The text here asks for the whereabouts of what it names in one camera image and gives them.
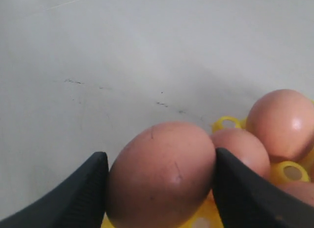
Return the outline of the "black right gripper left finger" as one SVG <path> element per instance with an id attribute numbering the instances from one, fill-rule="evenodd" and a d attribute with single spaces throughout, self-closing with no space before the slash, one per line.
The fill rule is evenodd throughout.
<path id="1" fill-rule="evenodd" d="M 2 228 L 99 228 L 105 215 L 108 160 L 93 153 L 48 194 L 1 220 Z"/>

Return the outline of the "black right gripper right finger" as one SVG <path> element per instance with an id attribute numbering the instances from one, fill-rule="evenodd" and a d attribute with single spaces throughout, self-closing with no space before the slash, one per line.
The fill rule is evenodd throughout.
<path id="1" fill-rule="evenodd" d="M 225 148 L 216 149 L 213 196 L 226 228 L 312 228 L 314 208 L 277 188 Z"/>

